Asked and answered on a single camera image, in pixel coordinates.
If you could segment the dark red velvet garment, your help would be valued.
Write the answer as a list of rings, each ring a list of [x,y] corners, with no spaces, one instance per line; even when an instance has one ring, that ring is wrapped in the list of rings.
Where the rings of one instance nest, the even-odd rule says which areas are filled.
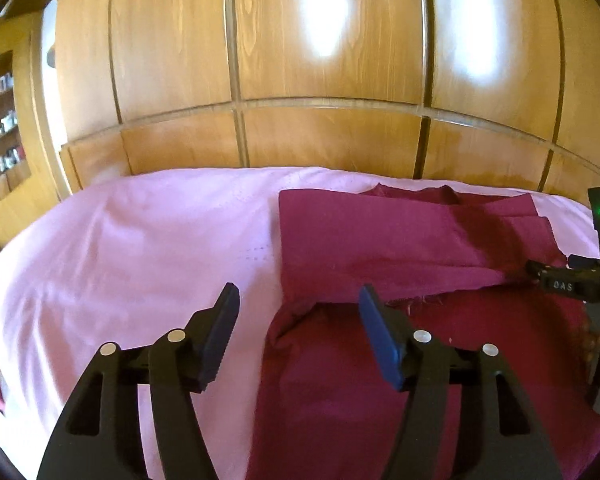
[[[585,400],[584,310],[524,270],[566,262],[530,195],[377,185],[287,190],[278,204],[284,301],[265,339],[249,478],[380,477],[406,397],[382,378],[368,342],[358,313],[367,284],[447,344],[495,344],[562,475],[592,472],[600,415]]]

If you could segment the pink bedspread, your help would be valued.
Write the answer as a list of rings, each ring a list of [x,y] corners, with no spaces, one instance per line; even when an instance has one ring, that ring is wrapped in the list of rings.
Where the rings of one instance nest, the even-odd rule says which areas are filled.
[[[283,302],[279,193],[361,193],[379,183],[324,168],[168,170],[90,186],[44,214],[0,253],[6,456],[34,478],[101,344],[150,344],[231,282],[239,318],[195,408],[219,476],[248,478],[265,336]]]

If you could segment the wooden panelled wardrobe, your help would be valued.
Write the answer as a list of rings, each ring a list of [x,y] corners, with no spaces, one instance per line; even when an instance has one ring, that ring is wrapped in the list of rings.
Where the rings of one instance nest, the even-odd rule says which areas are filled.
[[[59,0],[73,191],[198,167],[600,185],[595,0]]]

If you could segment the wooden shelf cabinet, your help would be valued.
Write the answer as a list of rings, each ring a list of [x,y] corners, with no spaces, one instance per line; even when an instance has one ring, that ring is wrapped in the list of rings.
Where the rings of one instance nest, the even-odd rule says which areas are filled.
[[[43,14],[0,20],[0,248],[70,196],[43,94]]]

